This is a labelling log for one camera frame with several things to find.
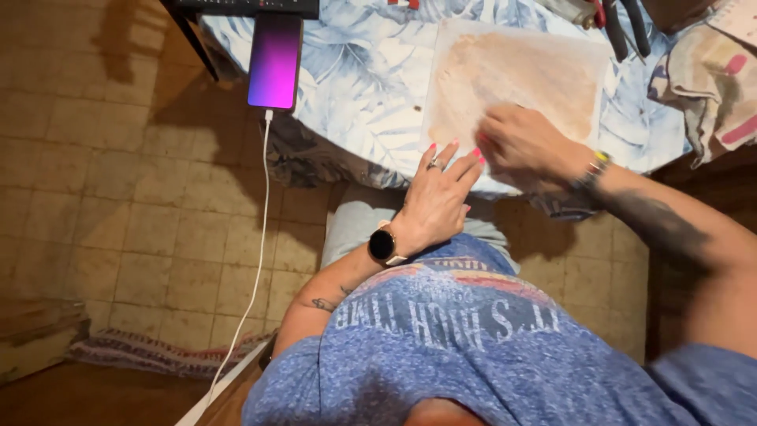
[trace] smartphone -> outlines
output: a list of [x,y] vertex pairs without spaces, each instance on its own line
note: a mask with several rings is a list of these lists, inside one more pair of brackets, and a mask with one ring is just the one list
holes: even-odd
[[257,14],[250,53],[247,103],[279,111],[294,109],[301,51],[301,17]]

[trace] tiled floor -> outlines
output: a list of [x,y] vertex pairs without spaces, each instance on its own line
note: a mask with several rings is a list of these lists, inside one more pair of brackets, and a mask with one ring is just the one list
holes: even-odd
[[[212,84],[157,0],[0,4],[0,289],[84,299],[95,327],[228,343],[265,196],[244,87]],[[276,327],[316,271],[328,197],[273,186],[245,330]],[[646,250],[629,229],[498,207],[523,277],[639,359]]]

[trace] floral tablecloth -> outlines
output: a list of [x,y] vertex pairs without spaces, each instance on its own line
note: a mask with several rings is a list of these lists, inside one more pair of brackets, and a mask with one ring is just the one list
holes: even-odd
[[[632,34],[625,10],[621,24]],[[320,20],[306,20],[297,107],[277,114],[269,138],[273,176],[291,186],[355,180],[377,188],[410,183],[438,22],[479,20],[607,42],[533,0],[422,0],[413,11],[386,0],[321,0]],[[680,111],[646,98],[655,64],[674,40],[645,15],[652,54],[646,66],[631,53],[612,59],[603,82],[595,148],[633,171],[647,172],[691,150]],[[202,16],[201,32],[226,77],[247,73],[254,19]],[[518,191],[482,176],[473,192],[487,198]]]

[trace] dish towel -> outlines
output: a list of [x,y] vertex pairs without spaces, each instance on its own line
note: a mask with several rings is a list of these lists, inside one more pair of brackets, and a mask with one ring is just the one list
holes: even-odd
[[753,47],[706,24],[663,55],[647,96],[681,109],[696,152],[692,168],[757,139],[757,57]]

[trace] bracelet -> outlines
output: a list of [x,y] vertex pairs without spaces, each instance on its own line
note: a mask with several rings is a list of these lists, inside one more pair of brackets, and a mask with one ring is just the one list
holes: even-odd
[[594,160],[589,163],[586,173],[571,183],[571,187],[577,191],[593,188],[597,179],[605,173],[605,170],[611,164],[612,157],[610,157],[610,154],[604,151],[594,151]]

